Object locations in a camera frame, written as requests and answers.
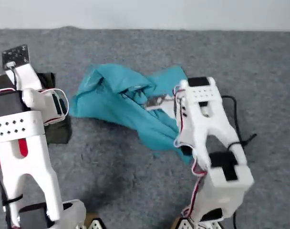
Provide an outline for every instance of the white wall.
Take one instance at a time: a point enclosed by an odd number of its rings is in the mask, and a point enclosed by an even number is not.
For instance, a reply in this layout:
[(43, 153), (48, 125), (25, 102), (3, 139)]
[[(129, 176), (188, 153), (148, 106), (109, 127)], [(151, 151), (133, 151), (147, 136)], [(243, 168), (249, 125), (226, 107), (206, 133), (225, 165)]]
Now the white wall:
[(0, 29), (290, 31), (290, 0), (0, 0)]

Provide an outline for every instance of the wooden base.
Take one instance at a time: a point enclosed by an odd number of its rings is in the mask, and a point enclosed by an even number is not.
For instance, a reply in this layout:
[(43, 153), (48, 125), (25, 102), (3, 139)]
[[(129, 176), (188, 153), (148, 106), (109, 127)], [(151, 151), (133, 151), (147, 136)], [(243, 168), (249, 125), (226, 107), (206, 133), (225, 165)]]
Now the wooden base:
[(84, 221), (84, 225), (89, 228), (94, 218), (99, 218), (98, 214), (96, 213), (87, 213), (86, 220)]
[(177, 226), (177, 224), (179, 222), (179, 219), (180, 219), (180, 217), (178, 217), (178, 218), (175, 219), (175, 221), (173, 222), (173, 225), (172, 225), (171, 229), (175, 229), (176, 228), (176, 226)]

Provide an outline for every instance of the metal plate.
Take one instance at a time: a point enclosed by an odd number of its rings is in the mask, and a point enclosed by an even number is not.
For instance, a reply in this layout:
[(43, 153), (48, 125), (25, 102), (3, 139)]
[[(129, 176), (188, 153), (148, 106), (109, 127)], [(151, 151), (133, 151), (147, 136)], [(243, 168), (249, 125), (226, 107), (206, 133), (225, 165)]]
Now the metal plate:
[(26, 44), (8, 49), (2, 52), (3, 70), (9, 70), (6, 66), (9, 62), (15, 62), (15, 67), (30, 63), (29, 49)]
[(154, 96), (147, 100), (147, 102), (144, 104), (144, 108), (149, 108), (152, 106), (159, 106), (162, 104), (162, 102), (165, 100), (166, 94), (161, 96)]

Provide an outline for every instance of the black cable tie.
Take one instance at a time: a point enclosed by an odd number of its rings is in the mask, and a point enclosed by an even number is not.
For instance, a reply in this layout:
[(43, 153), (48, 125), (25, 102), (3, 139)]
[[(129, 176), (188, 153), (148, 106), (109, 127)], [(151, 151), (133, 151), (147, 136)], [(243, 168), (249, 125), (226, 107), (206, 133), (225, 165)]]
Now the black cable tie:
[(14, 199), (3, 200), (2, 201), (2, 205), (3, 205), (3, 207), (4, 206), (8, 206), (11, 203), (14, 203), (14, 202), (17, 202), (17, 201), (21, 200), (22, 198), (23, 198), (23, 194), (21, 196), (17, 197), (17, 198), (14, 198)]
[(229, 146), (228, 146), (228, 150), (236, 144), (241, 144), (241, 146), (244, 148), (245, 146), (247, 146), (258, 134), (252, 134), (247, 140), (241, 141), (241, 142), (232, 142)]

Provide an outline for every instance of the blue towel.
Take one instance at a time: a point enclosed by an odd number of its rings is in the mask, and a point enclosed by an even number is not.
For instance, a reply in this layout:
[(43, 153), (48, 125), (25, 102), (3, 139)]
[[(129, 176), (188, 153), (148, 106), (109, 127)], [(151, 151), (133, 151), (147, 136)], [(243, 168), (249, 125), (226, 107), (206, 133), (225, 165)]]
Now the blue towel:
[(152, 150), (175, 150), (176, 121), (162, 110), (147, 111), (142, 105), (152, 96), (172, 95), (173, 88), (186, 75), (179, 66), (143, 76), (118, 64), (92, 66), (72, 98), (69, 114), (97, 118), (127, 126), (138, 132), (143, 144)]

